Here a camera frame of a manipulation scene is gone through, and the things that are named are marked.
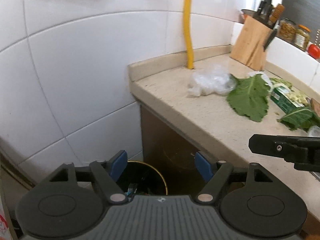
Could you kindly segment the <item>pickle jar orange lid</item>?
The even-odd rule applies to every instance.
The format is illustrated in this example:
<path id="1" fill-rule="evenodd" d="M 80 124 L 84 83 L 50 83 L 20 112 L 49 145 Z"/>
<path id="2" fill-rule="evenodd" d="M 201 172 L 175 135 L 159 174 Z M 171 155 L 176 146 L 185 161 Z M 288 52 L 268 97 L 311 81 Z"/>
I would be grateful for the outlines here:
<path id="1" fill-rule="evenodd" d="M 296 35 L 294 45 L 302 51 L 306 51 L 306 48 L 310 41 L 310 29 L 304 25 L 299 24 L 296 29 Z"/>

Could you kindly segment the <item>black kitchen scissors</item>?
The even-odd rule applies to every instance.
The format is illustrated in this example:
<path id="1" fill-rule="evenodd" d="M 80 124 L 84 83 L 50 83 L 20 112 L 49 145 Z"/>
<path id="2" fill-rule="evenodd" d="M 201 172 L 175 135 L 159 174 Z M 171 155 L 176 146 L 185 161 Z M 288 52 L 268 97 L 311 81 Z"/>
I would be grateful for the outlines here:
<path id="1" fill-rule="evenodd" d="M 278 33 L 278 29 L 273 29 L 272 33 L 268 36 L 267 40 L 265 41 L 263 45 L 264 51 L 267 49 L 267 47 L 270 45 L 270 43 L 273 41 L 273 39 L 276 37 Z"/>

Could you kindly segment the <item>large green lettuce leaf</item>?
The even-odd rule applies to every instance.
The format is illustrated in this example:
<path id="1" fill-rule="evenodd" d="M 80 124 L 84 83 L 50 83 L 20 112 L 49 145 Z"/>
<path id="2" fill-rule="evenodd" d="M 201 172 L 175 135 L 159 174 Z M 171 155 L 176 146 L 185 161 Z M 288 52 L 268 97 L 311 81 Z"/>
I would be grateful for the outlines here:
<path id="1" fill-rule="evenodd" d="M 236 81 L 236 88 L 227 95 L 229 106 L 238 115 L 261 122 L 268 112 L 268 85 L 259 75 L 245 79 L 236 78 Z"/>

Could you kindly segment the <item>green milk carton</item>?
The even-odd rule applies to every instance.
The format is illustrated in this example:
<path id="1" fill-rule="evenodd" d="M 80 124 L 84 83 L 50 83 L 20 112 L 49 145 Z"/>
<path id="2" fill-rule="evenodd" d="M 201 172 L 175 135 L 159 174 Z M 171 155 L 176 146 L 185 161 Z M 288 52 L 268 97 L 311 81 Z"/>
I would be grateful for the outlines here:
<path id="1" fill-rule="evenodd" d="M 280 88 L 274 88 L 271 92 L 270 98 L 285 114 L 290 113 L 298 107 L 310 106 L 310 104 L 308 106 L 299 106 L 299 104 L 291 102 Z"/>

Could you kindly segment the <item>black handled knife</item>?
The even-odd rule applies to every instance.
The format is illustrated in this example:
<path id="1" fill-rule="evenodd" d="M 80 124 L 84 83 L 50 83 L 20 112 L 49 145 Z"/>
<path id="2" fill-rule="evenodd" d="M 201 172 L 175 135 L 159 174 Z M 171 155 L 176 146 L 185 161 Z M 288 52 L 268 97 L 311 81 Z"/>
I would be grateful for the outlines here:
<path id="1" fill-rule="evenodd" d="M 261 18 L 265 5 L 267 5 L 267 0 L 261 0 L 257 11 L 253 14 L 254 19 L 259 20 Z"/>

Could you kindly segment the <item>yellow gas pipe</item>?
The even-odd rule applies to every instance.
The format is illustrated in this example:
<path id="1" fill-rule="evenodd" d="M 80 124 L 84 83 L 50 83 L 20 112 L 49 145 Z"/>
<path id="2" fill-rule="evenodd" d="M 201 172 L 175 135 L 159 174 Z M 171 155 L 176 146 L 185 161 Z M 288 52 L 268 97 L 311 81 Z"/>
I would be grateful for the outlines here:
<path id="1" fill-rule="evenodd" d="M 194 52 L 190 28 L 191 0 L 184 0 L 183 3 L 183 35 L 187 53 L 187 68 L 193 69 Z"/>

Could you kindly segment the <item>wooden handled knife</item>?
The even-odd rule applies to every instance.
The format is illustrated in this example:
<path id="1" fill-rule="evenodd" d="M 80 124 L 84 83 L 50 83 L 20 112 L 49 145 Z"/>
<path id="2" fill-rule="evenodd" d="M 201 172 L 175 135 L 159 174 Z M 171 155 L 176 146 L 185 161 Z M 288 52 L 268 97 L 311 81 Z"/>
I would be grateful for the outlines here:
<path id="1" fill-rule="evenodd" d="M 273 29 L 276 25 L 276 22 L 279 20 L 281 14 L 285 10 L 285 7 L 282 4 L 278 4 L 275 9 L 272 11 L 272 14 L 268 19 L 268 26 Z"/>

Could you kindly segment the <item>large dark cabbage leaf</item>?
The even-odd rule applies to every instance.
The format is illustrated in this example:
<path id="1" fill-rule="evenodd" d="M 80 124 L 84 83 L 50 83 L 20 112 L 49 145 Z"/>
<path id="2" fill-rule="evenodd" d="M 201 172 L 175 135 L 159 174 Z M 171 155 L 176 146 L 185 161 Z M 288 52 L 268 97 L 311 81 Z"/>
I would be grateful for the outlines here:
<path id="1" fill-rule="evenodd" d="M 319 116 L 310 107 L 298 107 L 277 121 L 291 131 L 302 129 L 307 132 L 312 126 L 319 127 Z"/>

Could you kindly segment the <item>clear plastic bag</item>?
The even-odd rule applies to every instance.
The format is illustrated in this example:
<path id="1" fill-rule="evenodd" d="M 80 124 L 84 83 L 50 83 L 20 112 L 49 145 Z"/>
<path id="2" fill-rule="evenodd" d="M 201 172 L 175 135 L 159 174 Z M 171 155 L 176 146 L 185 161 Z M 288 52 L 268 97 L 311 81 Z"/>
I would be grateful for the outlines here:
<path id="1" fill-rule="evenodd" d="M 189 96 L 207 96 L 218 94 L 225 96 L 237 86 L 236 78 L 227 67 L 220 64 L 212 65 L 206 69 L 195 70 L 188 82 Z"/>

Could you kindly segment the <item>red tomato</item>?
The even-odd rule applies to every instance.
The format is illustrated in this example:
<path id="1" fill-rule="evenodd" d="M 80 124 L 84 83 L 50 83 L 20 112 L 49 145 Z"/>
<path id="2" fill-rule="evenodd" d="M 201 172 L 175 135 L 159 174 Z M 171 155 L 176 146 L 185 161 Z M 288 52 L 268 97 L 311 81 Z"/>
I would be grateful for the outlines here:
<path id="1" fill-rule="evenodd" d="M 308 54 L 312 57 L 312 58 L 314 58 L 314 59 L 319 59 L 319 57 L 320 57 L 320 49 L 319 49 L 319 47 L 317 46 L 317 45 L 315 45 L 315 44 L 310 44 L 309 46 L 308 46 Z"/>

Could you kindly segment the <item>metal bowl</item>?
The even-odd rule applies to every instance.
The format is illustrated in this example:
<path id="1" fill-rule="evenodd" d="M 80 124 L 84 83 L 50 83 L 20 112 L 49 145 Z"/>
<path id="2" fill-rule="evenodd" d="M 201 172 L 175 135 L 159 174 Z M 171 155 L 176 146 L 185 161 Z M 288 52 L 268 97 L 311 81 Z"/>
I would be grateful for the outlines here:
<path id="1" fill-rule="evenodd" d="M 248 10 L 248 9 L 241 9 L 240 11 L 241 11 L 243 18 L 246 18 L 247 16 L 253 17 L 256 13 L 256 11 Z"/>

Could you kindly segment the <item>black trash bin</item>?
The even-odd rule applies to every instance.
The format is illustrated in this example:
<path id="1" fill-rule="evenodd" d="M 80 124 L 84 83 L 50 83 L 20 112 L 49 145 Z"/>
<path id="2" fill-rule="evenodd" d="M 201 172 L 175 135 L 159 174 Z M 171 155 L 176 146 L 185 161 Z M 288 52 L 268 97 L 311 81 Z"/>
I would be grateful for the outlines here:
<path id="1" fill-rule="evenodd" d="M 130 160 L 119 179 L 117 185 L 132 198 L 135 195 L 166 196 L 168 187 L 164 177 L 153 166 Z"/>

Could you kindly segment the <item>pickle jar dark lid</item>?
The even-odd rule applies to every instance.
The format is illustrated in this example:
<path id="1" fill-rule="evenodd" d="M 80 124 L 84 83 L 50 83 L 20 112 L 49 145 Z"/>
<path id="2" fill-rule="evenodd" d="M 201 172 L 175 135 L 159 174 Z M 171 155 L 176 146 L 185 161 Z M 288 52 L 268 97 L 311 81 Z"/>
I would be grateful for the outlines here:
<path id="1" fill-rule="evenodd" d="M 296 35 L 296 23 L 288 18 L 282 18 L 279 26 L 278 37 L 291 43 Z"/>

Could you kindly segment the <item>wooden knife block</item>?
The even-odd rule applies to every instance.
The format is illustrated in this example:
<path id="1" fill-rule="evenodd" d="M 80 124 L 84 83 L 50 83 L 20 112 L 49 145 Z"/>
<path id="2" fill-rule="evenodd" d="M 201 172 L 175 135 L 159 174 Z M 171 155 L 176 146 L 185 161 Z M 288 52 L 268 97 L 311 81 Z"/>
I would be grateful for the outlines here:
<path id="1" fill-rule="evenodd" d="M 264 44 L 271 33 L 272 29 L 247 16 L 230 57 L 252 70 L 263 71 L 266 61 Z"/>

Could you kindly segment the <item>wooden cutting board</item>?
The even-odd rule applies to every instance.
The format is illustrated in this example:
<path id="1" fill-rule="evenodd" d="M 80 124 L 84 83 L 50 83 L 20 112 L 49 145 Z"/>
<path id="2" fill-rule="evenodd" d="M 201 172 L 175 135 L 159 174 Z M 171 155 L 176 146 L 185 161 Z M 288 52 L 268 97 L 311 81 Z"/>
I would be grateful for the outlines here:
<path id="1" fill-rule="evenodd" d="M 317 102 L 315 99 L 311 99 L 310 105 L 314 112 L 317 114 L 317 116 L 320 117 L 320 103 Z"/>

